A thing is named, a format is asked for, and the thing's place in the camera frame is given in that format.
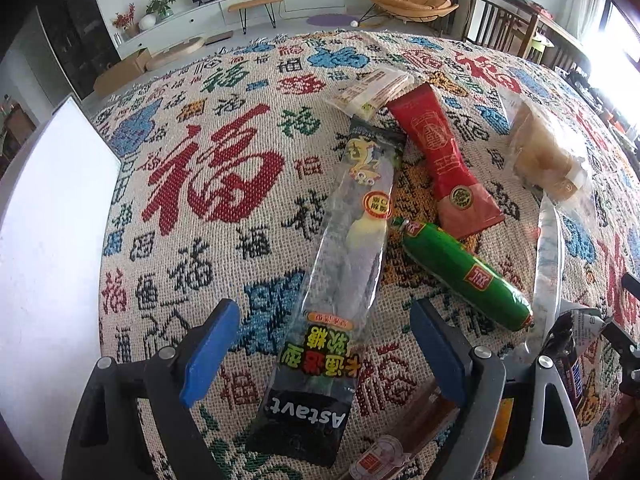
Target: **window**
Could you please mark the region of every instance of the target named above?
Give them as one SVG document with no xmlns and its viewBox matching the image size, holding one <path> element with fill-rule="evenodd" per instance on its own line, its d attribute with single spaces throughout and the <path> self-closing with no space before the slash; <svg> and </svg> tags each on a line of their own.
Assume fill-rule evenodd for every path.
<svg viewBox="0 0 640 480">
<path fill-rule="evenodd" d="M 601 89 L 630 124 L 640 123 L 640 40 L 635 29 L 614 5 L 606 5 L 600 30 L 583 44 L 591 61 L 589 83 Z"/>
<path fill-rule="evenodd" d="M 607 34 L 633 61 L 637 63 L 640 60 L 640 40 L 622 13 L 613 5 L 604 26 L 604 34 Z"/>
</svg>

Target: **green sausage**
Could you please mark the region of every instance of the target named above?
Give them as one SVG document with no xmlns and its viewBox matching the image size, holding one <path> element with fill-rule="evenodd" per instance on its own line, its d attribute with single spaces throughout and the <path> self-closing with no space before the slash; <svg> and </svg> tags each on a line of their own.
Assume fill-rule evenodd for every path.
<svg viewBox="0 0 640 480">
<path fill-rule="evenodd" d="M 522 293 L 442 229 L 400 217 L 392 225 L 404 231 L 402 246 L 413 260 L 485 316 L 514 332 L 533 321 Z"/>
</svg>

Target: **tv stand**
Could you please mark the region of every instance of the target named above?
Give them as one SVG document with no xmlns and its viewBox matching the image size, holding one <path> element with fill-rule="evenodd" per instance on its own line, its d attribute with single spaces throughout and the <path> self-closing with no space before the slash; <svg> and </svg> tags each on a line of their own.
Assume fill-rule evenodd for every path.
<svg viewBox="0 0 640 480">
<path fill-rule="evenodd" d="M 148 48 L 155 54 L 176 43 L 195 36 L 209 38 L 229 30 L 243 30 L 247 26 L 270 23 L 274 26 L 277 18 L 308 18 L 316 14 L 346 12 L 345 0 L 269 0 L 273 1 L 273 13 L 264 12 L 259 7 L 247 5 L 252 0 L 211 0 L 200 1 L 197 6 L 162 20 L 157 25 L 140 32 L 134 38 L 116 46 L 121 59 L 141 48 Z"/>
</svg>

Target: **cardboard box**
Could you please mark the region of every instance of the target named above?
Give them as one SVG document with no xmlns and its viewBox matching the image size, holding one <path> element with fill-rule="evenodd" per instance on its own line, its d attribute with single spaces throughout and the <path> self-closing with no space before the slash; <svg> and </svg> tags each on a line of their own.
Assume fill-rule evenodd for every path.
<svg viewBox="0 0 640 480">
<path fill-rule="evenodd" d="M 94 83 L 94 90 L 100 97 L 107 97 L 128 82 L 146 72 L 146 62 L 151 59 L 148 48 L 141 48 L 115 64 L 107 72 L 100 74 Z"/>
</svg>

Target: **red package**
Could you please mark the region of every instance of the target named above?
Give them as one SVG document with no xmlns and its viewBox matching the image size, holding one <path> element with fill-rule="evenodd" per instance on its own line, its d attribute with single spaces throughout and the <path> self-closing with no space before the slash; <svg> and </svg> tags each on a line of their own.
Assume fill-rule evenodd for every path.
<svg viewBox="0 0 640 480">
<path fill-rule="evenodd" d="M 465 238 L 504 220 L 494 198 L 463 162 L 447 118 L 428 83 L 388 102 L 386 107 L 424 153 L 440 224 L 447 233 Z"/>
</svg>

